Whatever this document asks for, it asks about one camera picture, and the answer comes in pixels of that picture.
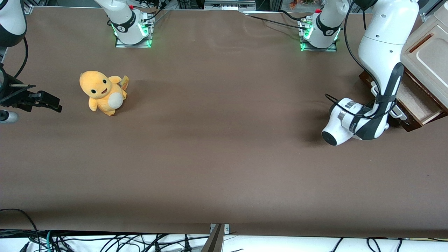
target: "yellow plush toy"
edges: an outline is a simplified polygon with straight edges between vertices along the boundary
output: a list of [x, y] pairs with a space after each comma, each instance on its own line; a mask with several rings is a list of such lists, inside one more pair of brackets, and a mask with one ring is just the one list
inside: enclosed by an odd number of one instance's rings
[[126, 88], [129, 78], [118, 76], [107, 78], [97, 71], [87, 71], [81, 74], [79, 84], [89, 98], [89, 108], [96, 111], [99, 108], [108, 116], [115, 114], [115, 109], [121, 107], [126, 99]]

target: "white belly patch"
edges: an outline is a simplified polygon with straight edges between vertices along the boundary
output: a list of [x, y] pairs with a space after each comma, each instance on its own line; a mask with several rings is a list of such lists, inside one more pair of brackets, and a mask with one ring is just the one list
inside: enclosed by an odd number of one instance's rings
[[112, 93], [109, 96], [108, 104], [113, 109], [119, 108], [123, 104], [123, 96], [120, 93]]

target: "cable connector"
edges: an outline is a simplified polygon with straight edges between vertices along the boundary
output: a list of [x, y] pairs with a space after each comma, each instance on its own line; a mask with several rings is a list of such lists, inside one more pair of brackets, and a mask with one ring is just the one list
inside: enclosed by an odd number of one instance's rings
[[154, 245], [155, 245], [155, 251], [160, 251], [160, 245], [159, 245], [159, 242], [156, 241], [156, 242], [154, 243]]
[[26, 249], [28, 248], [28, 245], [30, 244], [30, 242], [27, 242], [23, 248], [20, 250], [20, 252], [26, 252]]
[[185, 248], [184, 252], [191, 252], [192, 248], [190, 246], [190, 242], [188, 241], [187, 235], [185, 235]]

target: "brown paper backdrop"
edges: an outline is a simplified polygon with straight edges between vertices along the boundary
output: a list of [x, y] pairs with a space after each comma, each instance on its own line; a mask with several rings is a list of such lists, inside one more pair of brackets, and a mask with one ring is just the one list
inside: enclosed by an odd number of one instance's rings
[[[263, 15], [294, 24], [280, 14]], [[351, 15], [356, 51], [362, 17]], [[101, 9], [35, 8], [34, 90], [61, 99], [1, 125], [1, 208], [39, 229], [447, 237], [447, 119], [326, 144], [324, 93], [372, 99], [343, 40], [301, 52], [297, 30], [234, 11], [172, 11], [150, 49], [114, 48]], [[10, 49], [15, 73], [23, 44]], [[79, 74], [130, 78], [116, 116], [91, 112]], [[2, 228], [30, 228], [2, 213]]]

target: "plush toy tag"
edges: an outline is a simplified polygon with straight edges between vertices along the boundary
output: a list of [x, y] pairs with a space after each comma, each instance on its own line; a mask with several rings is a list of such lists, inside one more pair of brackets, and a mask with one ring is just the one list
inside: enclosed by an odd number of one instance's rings
[[128, 84], [129, 84], [129, 78], [125, 75], [120, 82], [121, 89], [126, 91], [126, 88], [128, 88]]

